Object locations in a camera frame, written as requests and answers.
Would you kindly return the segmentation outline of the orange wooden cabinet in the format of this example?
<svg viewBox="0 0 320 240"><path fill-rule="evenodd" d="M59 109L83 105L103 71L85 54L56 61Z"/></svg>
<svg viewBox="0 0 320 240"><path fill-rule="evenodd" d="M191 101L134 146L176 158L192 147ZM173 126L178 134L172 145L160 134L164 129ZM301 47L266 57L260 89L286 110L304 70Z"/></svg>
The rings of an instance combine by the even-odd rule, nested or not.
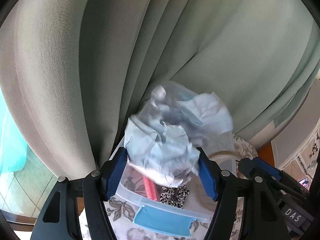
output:
<svg viewBox="0 0 320 240"><path fill-rule="evenodd" d="M272 167L275 167L274 163L274 155L272 150L272 144L271 142L266 143L263 147L261 147L259 150L257 150L258 157L271 165Z"/></svg>

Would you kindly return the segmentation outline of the pink hair roller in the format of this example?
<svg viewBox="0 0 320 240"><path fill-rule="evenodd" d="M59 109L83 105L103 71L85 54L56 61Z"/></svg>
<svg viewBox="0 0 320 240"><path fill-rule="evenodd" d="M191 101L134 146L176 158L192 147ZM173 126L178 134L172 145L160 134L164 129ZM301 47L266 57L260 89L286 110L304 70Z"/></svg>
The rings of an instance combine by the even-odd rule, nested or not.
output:
<svg viewBox="0 0 320 240"><path fill-rule="evenodd" d="M146 176L143 176L143 181L147 198L158 202L159 192L157 190L156 184Z"/></svg>

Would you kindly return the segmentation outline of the floral table cloth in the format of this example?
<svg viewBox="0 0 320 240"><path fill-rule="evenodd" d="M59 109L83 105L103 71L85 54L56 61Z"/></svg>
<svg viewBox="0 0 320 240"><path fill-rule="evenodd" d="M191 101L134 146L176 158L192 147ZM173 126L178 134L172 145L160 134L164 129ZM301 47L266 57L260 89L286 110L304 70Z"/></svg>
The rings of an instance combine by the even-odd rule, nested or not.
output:
<svg viewBox="0 0 320 240"><path fill-rule="evenodd" d="M253 157L258 156L256 149L249 144L249 142L246 142L236 135L234 135L234 147L238 154L236 157L237 160L241 160L245 157L252 159ZM204 207L205 211L215 210L217 202L213 202L209 197L204 197L205 192L198 177L192 179L187 185L187 189L190 190L190 194L186 198L184 207L188 207L187 205L189 204L200 204L199 207ZM193 220L189 225L190 236L165 235L133 224L133 217L138 211L138 206L135 206L118 196L112 197L110 201L104 202L104 204L117 239L203 239L209 226L208 223L201 223L198 220ZM243 198L238 198L236 220L233 224L230 239L239 238L242 211ZM79 222L82 238L91 239L85 209L79 215Z"/></svg>

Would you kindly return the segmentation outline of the leopard print scrunchie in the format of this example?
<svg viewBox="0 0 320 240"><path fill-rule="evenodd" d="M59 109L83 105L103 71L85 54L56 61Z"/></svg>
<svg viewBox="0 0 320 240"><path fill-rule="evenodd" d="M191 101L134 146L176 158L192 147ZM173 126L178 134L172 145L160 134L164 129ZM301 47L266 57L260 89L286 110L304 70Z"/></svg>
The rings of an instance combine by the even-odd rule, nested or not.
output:
<svg viewBox="0 0 320 240"><path fill-rule="evenodd" d="M185 185L179 187L161 187L159 202L162 204L177 207L184 207L185 200L190 194L190 190Z"/></svg>

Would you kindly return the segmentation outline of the clear plastic storage bin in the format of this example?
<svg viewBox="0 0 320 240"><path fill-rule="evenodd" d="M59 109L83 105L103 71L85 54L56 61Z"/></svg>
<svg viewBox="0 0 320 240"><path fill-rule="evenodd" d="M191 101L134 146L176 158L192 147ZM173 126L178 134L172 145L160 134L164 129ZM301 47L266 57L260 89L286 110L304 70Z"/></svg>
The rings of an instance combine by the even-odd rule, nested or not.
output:
<svg viewBox="0 0 320 240"><path fill-rule="evenodd" d="M105 203L119 238L200 238L215 209L200 181L200 154L235 172L233 121L214 93L169 81L128 118L116 192Z"/></svg>

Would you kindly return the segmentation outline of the green curtain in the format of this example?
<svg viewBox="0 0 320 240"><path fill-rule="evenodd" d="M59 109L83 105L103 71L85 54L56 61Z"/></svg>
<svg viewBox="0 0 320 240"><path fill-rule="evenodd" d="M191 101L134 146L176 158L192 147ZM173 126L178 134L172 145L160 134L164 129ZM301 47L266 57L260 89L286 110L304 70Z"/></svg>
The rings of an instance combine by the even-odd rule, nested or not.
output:
<svg viewBox="0 0 320 240"><path fill-rule="evenodd" d="M319 0L1 0L1 92L56 176L106 161L165 81L216 93L250 140L318 71Z"/></svg>

